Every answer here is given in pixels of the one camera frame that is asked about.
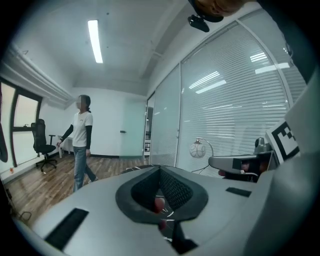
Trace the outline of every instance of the black sleeve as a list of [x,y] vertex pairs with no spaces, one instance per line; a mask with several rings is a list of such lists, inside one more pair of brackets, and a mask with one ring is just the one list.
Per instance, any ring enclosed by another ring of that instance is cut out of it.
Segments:
[[86,130],[86,149],[89,150],[91,145],[92,125],[86,126],[85,130]]
[[61,141],[63,142],[72,132],[74,131],[74,126],[71,124],[69,129],[66,130],[65,134],[61,137]]
[[275,0],[257,0],[257,2],[278,25],[286,43],[290,46],[294,65],[300,71],[304,81],[308,83],[317,65],[314,49],[297,24],[291,20],[292,17],[283,11],[290,10],[291,13],[300,16],[301,11],[297,9],[300,6],[291,2],[288,8],[288,3],[282,4],[281,1]]

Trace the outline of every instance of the globe lampshade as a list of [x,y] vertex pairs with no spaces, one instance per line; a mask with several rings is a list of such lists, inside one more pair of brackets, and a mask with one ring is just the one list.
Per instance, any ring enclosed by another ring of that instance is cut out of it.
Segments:
[[203,158],[206,154],[206,147],[197,138],[196,142],[190,146],[189,152],[193,158]]

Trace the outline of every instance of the black office chair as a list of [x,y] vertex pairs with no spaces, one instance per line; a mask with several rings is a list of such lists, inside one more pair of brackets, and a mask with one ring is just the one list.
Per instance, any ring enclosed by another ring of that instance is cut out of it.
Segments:
[[50,164],[56,169],[57,166],[51,162],[57,163],[57,160],[49,159],[49,155],[48,155],[50,152],[56,149],[56,147],[52,145],[52,138],[55,137],[55,135],[49,135],[51,137],[50,145],[47,145],[45,121],[42,119],[38,119],[36,122],[33,122],[31,124],[31,128],[33,128],[32,129],[33,138],[34,138],[33,148],[35,152],[41,153],[44,155],[44,160],[36,163],[35,166],[38,167],[38,165],[42,163],[42,166],[40,167],[41,172],[44,172],[43,167],[46,164]]

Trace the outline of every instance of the blue jeans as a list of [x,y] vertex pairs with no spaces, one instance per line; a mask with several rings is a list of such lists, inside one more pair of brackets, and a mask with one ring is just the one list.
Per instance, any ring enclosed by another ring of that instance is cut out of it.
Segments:
[[75,164],[74,164],[74,186],[73,192],[81,189],[84,184],[85,174],[89,176],[89,179],[94,182],[97,176],[87,165],[86,147],[73,147]]

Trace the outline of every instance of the black camera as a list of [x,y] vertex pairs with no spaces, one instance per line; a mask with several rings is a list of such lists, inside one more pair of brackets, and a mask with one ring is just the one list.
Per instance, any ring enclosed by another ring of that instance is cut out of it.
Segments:
[[191,15],[188,17],[188,21],[191,27],[201,30],[203,32],[208,33],[210,31],[207,23],[203,18],[197,17],[195,15]]

